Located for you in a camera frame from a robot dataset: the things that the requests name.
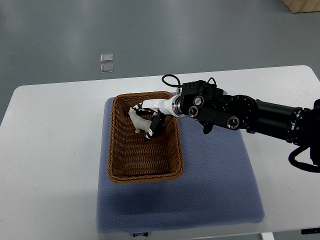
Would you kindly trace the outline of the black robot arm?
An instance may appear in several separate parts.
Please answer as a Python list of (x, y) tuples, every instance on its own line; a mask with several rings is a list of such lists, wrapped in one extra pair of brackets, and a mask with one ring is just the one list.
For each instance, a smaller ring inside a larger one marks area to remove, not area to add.
[(180, 92), (173, 101), (175, 114), (197, 120), (203, 133), (214, 126), (259, 133), (298, 146), (289, 163), (306, 172), (320, 171), (320, 101), (313, 108), (290, 107), (255, 100), (246, 95), (225, 95), (214, 78), (175, 84)]

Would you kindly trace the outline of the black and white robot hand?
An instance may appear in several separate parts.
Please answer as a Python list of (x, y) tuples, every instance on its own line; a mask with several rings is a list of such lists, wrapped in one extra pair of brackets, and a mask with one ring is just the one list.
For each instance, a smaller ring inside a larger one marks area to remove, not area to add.
[(183, 115), (179, 109), (179, 96), (177, 95), (170, 99), (144, 100), (130, 108), (133, 108), (138, 116), (151, 121), (150, 128), (143, 139), (145, 142), (157, 135), (166, 116), (181, 117)]

